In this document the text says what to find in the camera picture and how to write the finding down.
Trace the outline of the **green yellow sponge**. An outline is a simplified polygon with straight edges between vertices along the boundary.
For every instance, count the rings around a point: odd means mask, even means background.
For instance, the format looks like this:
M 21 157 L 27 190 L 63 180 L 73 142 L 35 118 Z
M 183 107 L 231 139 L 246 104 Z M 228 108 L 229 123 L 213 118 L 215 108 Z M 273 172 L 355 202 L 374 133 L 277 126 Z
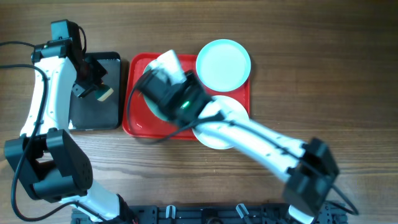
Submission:
M 98 89 L 95 90 L 95 98 L 98 101 L 106 100 L 110 95 L 113 94 L 113 89 L 105 84 L 101 84 Z

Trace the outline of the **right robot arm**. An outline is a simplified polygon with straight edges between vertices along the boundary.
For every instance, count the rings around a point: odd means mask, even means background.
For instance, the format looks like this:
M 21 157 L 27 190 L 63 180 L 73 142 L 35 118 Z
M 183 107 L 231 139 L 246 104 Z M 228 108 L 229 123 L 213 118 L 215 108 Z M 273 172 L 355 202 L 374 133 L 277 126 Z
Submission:
M 268 168 L 284 184 L 289 215 L 312 223 L 325 204 L 339 174 L 329 147 L 320 139 L 310 142 L 284 136 L 210 96 L 192 72 L 181 81 L 159 78 L 149 70 L 134 86 L 152 100 L 181 130 L 195 129 L 219 139 Z

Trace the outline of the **white plate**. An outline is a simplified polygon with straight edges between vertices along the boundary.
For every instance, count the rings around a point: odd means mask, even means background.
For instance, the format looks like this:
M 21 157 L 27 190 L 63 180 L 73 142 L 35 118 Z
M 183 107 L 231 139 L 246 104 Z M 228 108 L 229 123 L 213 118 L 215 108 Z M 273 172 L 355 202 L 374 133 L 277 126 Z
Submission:
M 246 111 L 245 107 L 234 98 L 229 96 L 216 95 L 212 96 L 212 100 L 212 103 L 216 103 L 218 105 L 218 109 L 223 111 L 226 115 L 231 114 L 234 118 L 249 120 L 249 114 Z M 223 150 L 232 148 L 232 145 L 228 144 L 227 142 L 206 135 L 201 131 L 197 131 L 196 129 L 193 129 L 193 133 L 203 145 L 212 149 Z

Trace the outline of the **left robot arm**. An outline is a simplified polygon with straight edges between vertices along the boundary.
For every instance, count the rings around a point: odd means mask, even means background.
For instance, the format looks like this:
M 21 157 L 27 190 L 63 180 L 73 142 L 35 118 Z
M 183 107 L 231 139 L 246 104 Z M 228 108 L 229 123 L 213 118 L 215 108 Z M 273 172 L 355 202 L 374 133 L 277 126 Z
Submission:
M 70 100 L 94 94 L 104 101 L 113 89 L 103 82 L 106 69 L 86 54 L 83 29 L 69 20 L 51 23 L 50 41 L 35 45 L 30 68 L 35 85 L 29 115 L 17 139 L 8 140 L 4 154 L 14 170 L 11 207 L 23 221 L 17 206 L 17 186 L 32 200 L 72 206 L 93 223 L 137 223 L 123 198 L 93 178 L 87 155 L 69 132 Z

